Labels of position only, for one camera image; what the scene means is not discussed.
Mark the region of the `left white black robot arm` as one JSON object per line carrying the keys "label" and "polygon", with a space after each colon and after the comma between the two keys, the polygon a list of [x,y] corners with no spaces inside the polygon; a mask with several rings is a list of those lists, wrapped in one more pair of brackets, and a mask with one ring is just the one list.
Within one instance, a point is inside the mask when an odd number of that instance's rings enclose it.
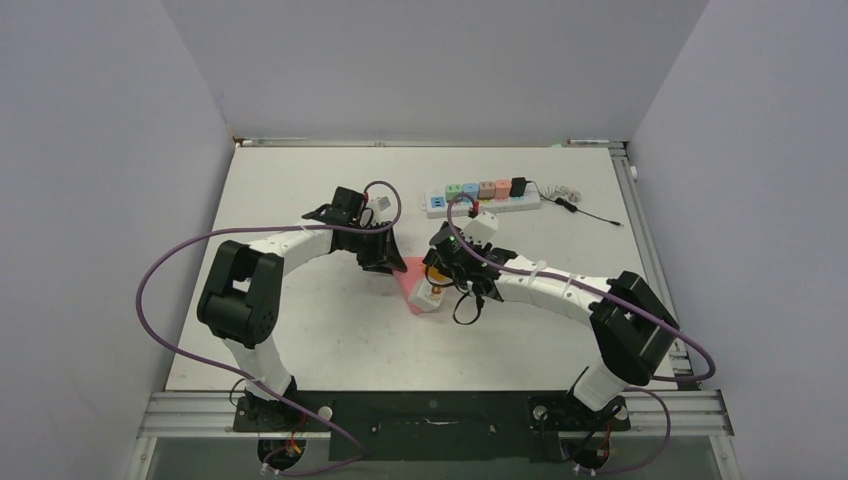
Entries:
{"label": "left white black robot arm", "polygon": [[274,430],[289,429],[306,416],[298,411],[296,380],[284,367],[272,338],[283,279],[307,262],[336,251],[354,254],[367,272],[408,271],[386,222],[351,231],[304,221],[260,240],[223,242],[201,292],[198,320],[222,340],[246,374],[248,417],[261,418]]}

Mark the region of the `pink triangular socket base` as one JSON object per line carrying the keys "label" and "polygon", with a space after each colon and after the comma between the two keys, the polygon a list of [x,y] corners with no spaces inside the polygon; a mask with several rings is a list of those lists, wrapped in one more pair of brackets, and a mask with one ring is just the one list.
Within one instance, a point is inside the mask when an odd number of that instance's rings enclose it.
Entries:
{"label": "pink triangular socket base", "polygon": [[406,273],[395,272],[393,275],[401,289],[402,298],[407,305],[406,294],[410,291],[417,280],[425,276],[423,273],[423,257],[404,257],[404,260],[408,267],[408,271]]}

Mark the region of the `yellow cube socket plug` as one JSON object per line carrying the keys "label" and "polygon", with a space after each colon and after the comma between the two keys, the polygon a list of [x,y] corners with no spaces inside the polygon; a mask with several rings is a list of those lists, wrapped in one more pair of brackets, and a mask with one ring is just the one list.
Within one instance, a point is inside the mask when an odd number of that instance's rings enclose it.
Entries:
{"label": "yellow cube socket plug", "polygon": [[436,267],[430,265],[423,266],[425,279],[430,285],[440,288],[448,288],[453,286],[453,281],[443,275]]}

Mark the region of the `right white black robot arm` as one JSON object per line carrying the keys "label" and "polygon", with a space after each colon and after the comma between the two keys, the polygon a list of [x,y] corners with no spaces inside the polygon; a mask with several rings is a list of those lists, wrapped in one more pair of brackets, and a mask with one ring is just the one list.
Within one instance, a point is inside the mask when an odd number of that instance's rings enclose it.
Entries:
{"label": "right white black robot arm", "polygon": [[444,275],[478,304],[532,305],[592,331],[599,358],[578,375],[564,403],[573,425],[593,426],[622,391],[652,381],[679,325],[640,275],[572,275],[488,240],[464,248],[465,238],[464,230],[443,224],[429,241],[426,272]]}

